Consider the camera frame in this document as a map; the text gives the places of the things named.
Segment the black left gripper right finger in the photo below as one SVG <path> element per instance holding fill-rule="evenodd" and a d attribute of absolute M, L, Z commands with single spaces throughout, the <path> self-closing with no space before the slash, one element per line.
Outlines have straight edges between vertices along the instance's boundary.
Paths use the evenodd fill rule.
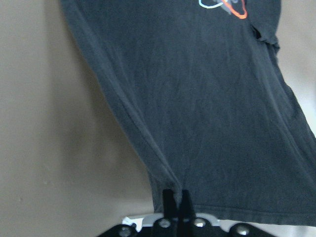
<path fill-rule="evenodd" d="M 190 192 L 188 190 L 182 191 L 182 199 L 178 209 L 179 220 L 193 220 L 196 213 L 191 200 Z"/>

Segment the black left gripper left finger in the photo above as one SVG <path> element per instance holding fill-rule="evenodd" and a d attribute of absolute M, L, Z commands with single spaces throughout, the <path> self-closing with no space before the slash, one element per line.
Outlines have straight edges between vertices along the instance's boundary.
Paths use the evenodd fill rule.
<path fill-rule="evenodd" d="M 174 199 L 174 192 L 171 189 L 165 189 L 162 192 L 163 216 L 170 220 L 178 219 L 177 204 Z"/>

